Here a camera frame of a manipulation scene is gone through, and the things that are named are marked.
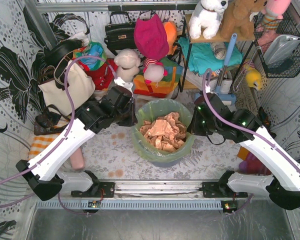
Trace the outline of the green plastic trash bag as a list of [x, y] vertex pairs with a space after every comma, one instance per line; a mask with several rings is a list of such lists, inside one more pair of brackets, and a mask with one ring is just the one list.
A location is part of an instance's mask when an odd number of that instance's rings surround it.
[[137, 154], [144, 160], [157, 157], [180, 158], [191, 153], [195, 137], [188, 132], [186, 133], [185, 144], [177, 151], [169, 153], [158, 150], [149, 144], [139, 131], [144, 121], [153, 122], [158, 117], [165, 116], [171, 112], [178, 112], [180, 115], [179, 120], [186, 127], [190, 125], [192, 121], [191, 112], [182, 103], [173, 99], [159, 98], [149, 101], [136, 112], [137, 124], [131, 127], [131, 140]]

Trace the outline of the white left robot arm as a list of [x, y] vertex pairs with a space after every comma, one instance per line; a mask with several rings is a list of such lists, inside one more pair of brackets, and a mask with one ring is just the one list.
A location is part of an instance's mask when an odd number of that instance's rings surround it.
[[133, 83], [117, 83], [101, 100], [87, 100], [75, 111], [73, 122], [47, 148], [31, 160], [16, 164], [40, 200], [50, 200], [59, 193], [77, 198], [104, 194], [100, 180], [91, 171], [63, 172], [60, 168], [83, 143], [112, 123], [131, 127], [137, 122], [133, 92]]

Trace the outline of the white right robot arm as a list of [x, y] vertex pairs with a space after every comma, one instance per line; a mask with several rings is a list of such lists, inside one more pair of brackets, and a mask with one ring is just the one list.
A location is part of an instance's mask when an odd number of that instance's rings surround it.
[[214, 93], [201, 95], [187, 129], [196, 136], [217, 133], [251, 152], [270, 171], [270, 175], [244, 174], [227, 170], [212, 186], [203, 185], [205, 197], [232, 197], [236, 193], [265, 196], [285, 210], [300, 207], [300, 164], [268, 133], [249, 110], [230, 111]]

